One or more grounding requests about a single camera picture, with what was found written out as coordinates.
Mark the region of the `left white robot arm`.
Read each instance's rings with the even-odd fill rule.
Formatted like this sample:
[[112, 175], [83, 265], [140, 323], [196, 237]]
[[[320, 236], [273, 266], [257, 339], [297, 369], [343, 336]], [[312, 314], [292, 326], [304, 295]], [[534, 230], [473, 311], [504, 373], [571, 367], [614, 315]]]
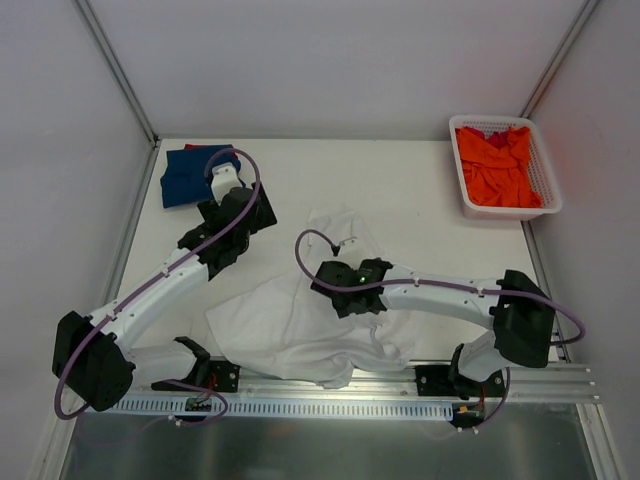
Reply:
[[83, 316], [58, 323], [52, 372], [97, 412], [132, 388], [197, 390], [209, 386], [211, 356], [187, 336], [165, 345], [136, 342], [174, 302], [234, 264], [251, 235], [276, 224], [262, 185], [234, 187], [221, 201], [198, 205], [200, 225], [188, 231], [164, 263], [133, 292]]

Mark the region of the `white t shirt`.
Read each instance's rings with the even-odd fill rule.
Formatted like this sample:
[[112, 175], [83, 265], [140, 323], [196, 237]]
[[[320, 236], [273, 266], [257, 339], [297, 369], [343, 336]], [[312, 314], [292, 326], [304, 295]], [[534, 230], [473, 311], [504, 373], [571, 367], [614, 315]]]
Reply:
[[325, 389], [349, 384], [354, 370], [396, 372], [410, 361], [417, 323], [407, 312], [337, 316], [299, 269], [206, 313], [210, 336], [230, 362]]

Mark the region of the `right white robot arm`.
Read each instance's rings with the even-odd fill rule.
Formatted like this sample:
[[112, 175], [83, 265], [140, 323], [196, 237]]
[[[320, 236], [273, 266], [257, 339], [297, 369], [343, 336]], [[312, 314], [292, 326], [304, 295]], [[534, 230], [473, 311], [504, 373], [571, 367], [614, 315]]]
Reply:
[[321, 263], [310, 286], [330, 299], [337, 315], [417, 311], [464, 320], [484, 328], [460, 344], [448, 365], [423, 375], [433, 396], [463, 400], [483, 393], [497, 396], [497, 373], [508, 367], [542, 369], [548, 364], [555, 311], [542, 290], [524, 273], [508, 270], [499, 279], [421, 276], [380, 258], [358, 268], [337, 261]]

